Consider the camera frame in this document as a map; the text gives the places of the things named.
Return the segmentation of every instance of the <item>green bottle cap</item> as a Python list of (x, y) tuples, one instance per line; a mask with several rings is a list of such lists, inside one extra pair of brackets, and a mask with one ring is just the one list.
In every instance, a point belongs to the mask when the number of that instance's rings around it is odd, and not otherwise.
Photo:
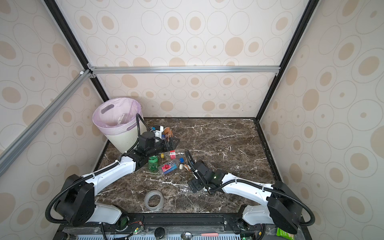
[(152, 162), (152, 163), (155, 163), (155, 162), (157, 162), (157, 161), (158, 161), (157, 156), (152, 156), (152, 157), (150, 157), (149, 160), (148, 160), (148, 162)]

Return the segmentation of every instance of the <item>patterned wallpaper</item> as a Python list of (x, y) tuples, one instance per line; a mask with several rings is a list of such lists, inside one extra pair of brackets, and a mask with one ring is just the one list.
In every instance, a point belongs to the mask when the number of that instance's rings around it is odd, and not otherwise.
[(1, 154), (82, 68), (38, 0), (1, 0), (0, 29)]
[(52, 239), (59, 225), (45, 219), (46, 206), (68, 176), (93, 170), (106, 137), (92, 122), (101, 100), (91, 86), (83, 83), (0, 177), (1, 240)]
[(99, 74), (111, 98), (130, 97), (144, 117), (254, 117), (274, 73)]
[(56, 0), (94, 66), (279, 65), (307, 0)]
[(261, 121), (315, 240), (384, 236), (383, 23), (384, 1), (322, 1)]

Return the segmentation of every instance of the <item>spoon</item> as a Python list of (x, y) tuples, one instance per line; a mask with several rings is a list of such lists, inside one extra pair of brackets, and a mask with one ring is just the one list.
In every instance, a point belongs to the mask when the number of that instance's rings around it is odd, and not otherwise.
[(218, 237), (218, 233), (217, 232), (212, 232), (212, 233), (200, 233), (200, 234), (192, 234), (190, 232), (183, 232), (181, 234), (181, 238), (183, 240), (191, 240), (192, 237), (194, 236), (202, 236), (202, 237)]

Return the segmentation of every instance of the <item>roll of tape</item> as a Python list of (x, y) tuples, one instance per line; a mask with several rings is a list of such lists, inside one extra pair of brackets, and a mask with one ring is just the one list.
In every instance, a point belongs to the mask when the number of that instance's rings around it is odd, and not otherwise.
[[(155, 196), (155, 195), (159, 195), (160, 196), (160, 202), (157, 206), (154, 206), (154, 207), (150, 207), (149, 206), (149, 199), (152, 197), (152, 196)], [(147, 195), (145, 195), (145, 198), (144, 198), (144, 205), (149, 209), (151, 210), (152, 212), (156, 212), (156, 211), (159, 211), (163, 205), (164, 205), (164, 198), (163, 198), (163, 195), (161, 194), (161, 192), (157, 191), (157, 190), (152, 190), (150, 191), (149, 193), (147, 193)]]

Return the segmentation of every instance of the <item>brown marble surface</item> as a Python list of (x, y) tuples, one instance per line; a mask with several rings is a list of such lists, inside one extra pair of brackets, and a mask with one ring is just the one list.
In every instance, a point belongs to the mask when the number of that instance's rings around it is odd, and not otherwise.
[[(222, 169), (236, 176), (262, 183), (273, 183), (255, 125), (251, 119), (145, 119), (149, 126), (169, 126), (180, 138), (178, 148), (187, 148), (195, 160), (203, 160), (214, 171)], [(109, 144), (100, 168), (111, 164), (120, 152)], [(190, 172), (176, 169), (167, 175), (148, 171), (145, 165), (106, 187), (96, 201), (122, 207), (131, 213), (149, 212), (144, 197), (151, 190), (164, 196), (159, 212), (237, 212), (242, 204), (257, 203), (233, 194), (205, 192), (180, 195), (179, 187), (192, 179)]]

